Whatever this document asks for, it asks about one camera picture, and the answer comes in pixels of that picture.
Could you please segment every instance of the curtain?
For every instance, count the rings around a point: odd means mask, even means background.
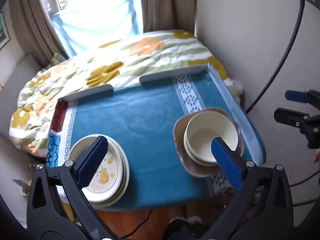
[[[13,29],[25,53],[47,66],[54,53],[68,58],[55,33],[42,0],[9,0]]]
[[[196,0],[141,0],[143,31],[182,29],[194,33]]]

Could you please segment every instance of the light blue table edge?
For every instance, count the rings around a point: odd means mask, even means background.
[[[212,63],[208,64],[207,72],[226,102],[233,118],[241,126],[241,135],[248,147],[252,161],[258,166],[263,165],[266,161],[266,149],[256,129],[212,66]]]

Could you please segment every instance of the picture frame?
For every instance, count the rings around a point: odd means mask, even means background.
[[[8,43],[10,36],[4,21],[4,14],[0,12],[0,49]]]

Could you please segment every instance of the person's hand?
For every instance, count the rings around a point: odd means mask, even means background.
[[[315,158],[313,159],[313,162],[314,162],[314,163],[318,162],[318,163],[320,164],[320,149],[317,150],[316,156],[315,156]]]

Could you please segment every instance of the blue gripper pad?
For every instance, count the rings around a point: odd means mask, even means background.
[[[309,103],[311,101],[311,97],[308,93],[288,90],[284,94],[285,99],[289,101],[301,102],[301,103]]]
[[[243,170],[241,166],[243,166],[244,161],[242,158],[236,152],[231,151],[220,137],[212,140],[211,153],[227,177],[231,187],[240,190],[243,185]]]
[[[109,143],[104,136],[98,138],[76,158],[74,171],[76,184],[80,188],[88,187],[103,158],[108,152]]]

